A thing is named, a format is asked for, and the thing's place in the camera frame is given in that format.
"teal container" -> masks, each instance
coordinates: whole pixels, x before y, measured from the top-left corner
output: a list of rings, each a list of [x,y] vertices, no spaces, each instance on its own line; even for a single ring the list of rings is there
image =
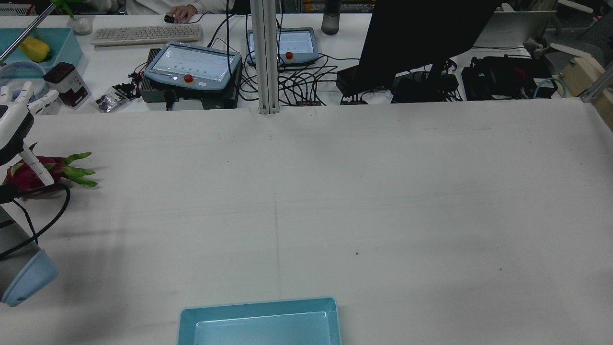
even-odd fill
[[[332,297],[186,308],[177,345],[341,345]]]
[[[25,28],[0,29],[0,51],[3,52],[6,48],[8,48],[24,30]],[[59,62],[63,61],[76,66],[78,65],[79,60],[81,60],[83,51],[77,42],[77,37],[75,36],[72,28],[36,28],[32,30],[29,36],[40,39],[49,45],[49,55],[47,55],[46,59],[38,63],[47,72],[51,70],[51,68],[55,67],[55,65],[57,65]],[[15,61],[31,60],[24,55],[19,48],[17,48],[9,55],[9,57],[7,57],[4,63],[8,64]],[[5,77],[42,78],[39,72],[35,72],[31,69],[20,69],[17,72],[14,72],[14,75]]]

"monitor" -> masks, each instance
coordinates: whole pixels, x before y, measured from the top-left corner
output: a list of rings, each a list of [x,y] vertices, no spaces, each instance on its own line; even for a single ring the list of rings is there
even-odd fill
[[[247,63],[256,65],[256,48],[253,41],[253,31],[247,31],[249,46],[247,47]],[[317,37],[313,28],[292,28],[276,30],[276,38],[279,43],[279,64],[282,66],[306,66],[319,58]]]
[[[155,82],[199,91],[221,91],[241,62],[240,54],[168,42],[145,68]]]
[[[338,89],[345,97],[375,88],[389,90],[398,73],[432,65],[423,87],[435,92],[447,60],[473,46],[500,3],[377,0],[360,62],[338,72]]]

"touchscreen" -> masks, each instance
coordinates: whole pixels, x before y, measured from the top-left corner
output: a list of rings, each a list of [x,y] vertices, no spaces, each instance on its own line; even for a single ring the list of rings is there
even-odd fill
[[[255,50],[253,33],[249,35],[249,50],[252,52]],[[279,42],[279,53],[285,54],[287,52],[294,54],[313,53],[311,33],[309,31],[283,31]]]
[[[228,60],[225,55],[170,46],[152,69],[191,74],[194,77],[220,82],[228,72]]]

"black monitor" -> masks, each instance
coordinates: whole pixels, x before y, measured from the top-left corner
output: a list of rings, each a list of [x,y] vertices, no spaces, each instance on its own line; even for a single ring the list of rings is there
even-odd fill
[[[345,97],[377,88],[389,90],[398,73],[431,64],[421,87],[430,90],[425,95],[435,94],[447,60],[473,46],[500,3],[377,0],[360,63],[338,72],[338,89]],[[436,97],[426,96],[423,101],[436,101]]]

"desk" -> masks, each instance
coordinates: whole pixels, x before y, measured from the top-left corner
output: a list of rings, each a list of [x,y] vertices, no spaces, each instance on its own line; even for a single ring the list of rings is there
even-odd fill
[[[199,45],[207,45],[210,41],[213,32],[217,26],[223,21],[225,15],[206,15],[199,22],[201,23],[204,35],[197,43]],[[0,27],[25,27],[31,22],[28,17],[6,17],[2,19]],[[287,28],[297,28],[310,26],[314,28],[319,41],[319,50],[322,53],[331,55],[335,58],[359,58],[364,44],[364,37],[370,21],[369,14],[343,14],[341,16],[341,25],[339,33],[334,36],[327,36],[321,32],[322,14],[287,14],[283,16],[283,26]],[[124,27],[124,26],[146,26],[146,25],[173,25],[163,21],[161,15],[98,15],[93,16],[94,30],[98,28]],[[70,26],[70,18],[67,16],[49,16],[40,25],[40,27],[57,27]],[[248,29],[251,29],[251,20],[248,20]],[[220,30],[218,38],[226,40],[225,28]],[[95,97],[103,95],[109,87],[118,83],[129,82],[128,74],[139,64],[146,62],[149,49],[162,47],[162,45],[137,45],[130,47],[93,47],[89,42],[91,35],[77,36],[77,40],[83,50],[83,57],[77,70],[83,77],[83,80],[89,86],[92,94]],[[241,51],[245,56],[245,17],[235,16],[230,20],[230,46]],[[214,48],[225,49],[225,45],[221,41],[216,41]],[[525,50],[484,50],[474,49],[454,58],[459,66],[469,66],[471,58],[476,56],[482,58],[487,55],[508,54],[526,54]],[[338,69],[347,68],[357,64],[357,61],[331,61],[338,65]],[[247,67],[249,73],[254,76],[255,70]],[[461,68],[456,72],[458,77]],[[330,76],[329,79],[335,79],[335,76]],[[320,83],[318,86],[318,94],[322,100],[328,105],[339,104],[342,95],[337,90],[335,83]],[[257,97],[257,93],[252,94],[252,97]],[[369,94],[365,96],[365,100],[370,104],[373,103],[389,103],[392,98],[390,93],[384,94]],[[257,107],[257,102],[246,102],[239,99],[239,107]],[[122,109],[122,112],[141,112],[148,110],[164,110],[164,103],[149,103],[147,104],[142,99],[137,99],[130,103],[128,107]],[[174,104],[175,110],[197,110],[201,109],[202,105],[197,100],[181,100]],[[79,109],[70,109],[61,107],[59,112],[62,114],[87,114],[95,110],[92,104],[84,104]]]
[[[174,344],[188,306],[325,295],[345,345],[613,343],[613,134],[576,98],[60,114],[28,141],[92,151],[100,185],[1,344]]]

